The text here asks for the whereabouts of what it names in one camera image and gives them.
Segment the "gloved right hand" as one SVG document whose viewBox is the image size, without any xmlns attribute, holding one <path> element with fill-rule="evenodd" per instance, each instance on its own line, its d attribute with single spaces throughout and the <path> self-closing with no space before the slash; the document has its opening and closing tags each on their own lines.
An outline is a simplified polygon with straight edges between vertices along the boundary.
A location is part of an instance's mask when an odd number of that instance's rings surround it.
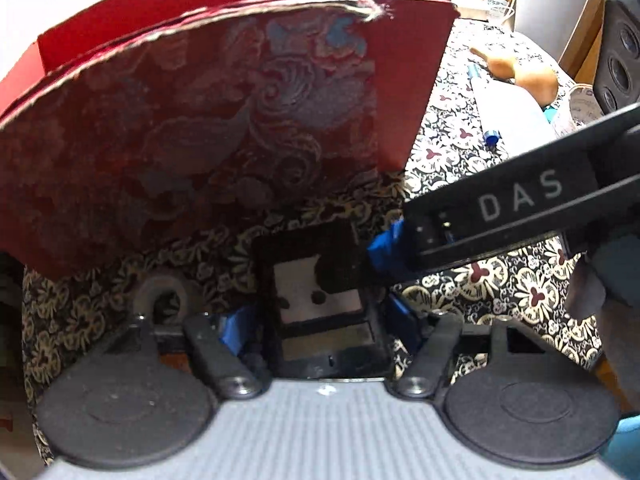
<svg viewBox="0 0 640 480">
<path fill-rule="evenodd" d="M 608 240 L 577 260 L 565 310 L 577 321 L 594 316 L 603 351 L 620 390 L 639 407 L 639 237 Z"/>
</svg>

